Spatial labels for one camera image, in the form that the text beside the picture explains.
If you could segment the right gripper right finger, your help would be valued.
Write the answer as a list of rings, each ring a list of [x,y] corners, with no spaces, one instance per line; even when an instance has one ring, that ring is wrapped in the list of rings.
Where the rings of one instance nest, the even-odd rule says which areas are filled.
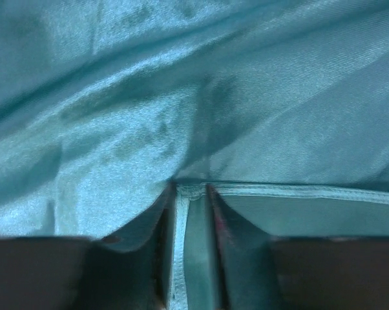
[[[279,288],[269,234],[236,212],[212,186],[207,199],[215,218],[224,294],[229,309],[278,309]]]

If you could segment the teal satin napkin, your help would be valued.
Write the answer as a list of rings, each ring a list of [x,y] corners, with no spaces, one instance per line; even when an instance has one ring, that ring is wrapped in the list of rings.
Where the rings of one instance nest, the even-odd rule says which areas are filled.
[[[0,309],[91,309],[171,182],[164,309],[229,309],[207,185],[278,309],[389,309],[389,1],[0,1]]]

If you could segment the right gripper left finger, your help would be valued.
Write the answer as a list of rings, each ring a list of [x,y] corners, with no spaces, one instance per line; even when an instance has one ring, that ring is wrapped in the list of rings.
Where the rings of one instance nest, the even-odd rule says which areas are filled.
[[[95,242],[90,254],[91,309],[164,309],[171,182],[154,203],[129,223]]]

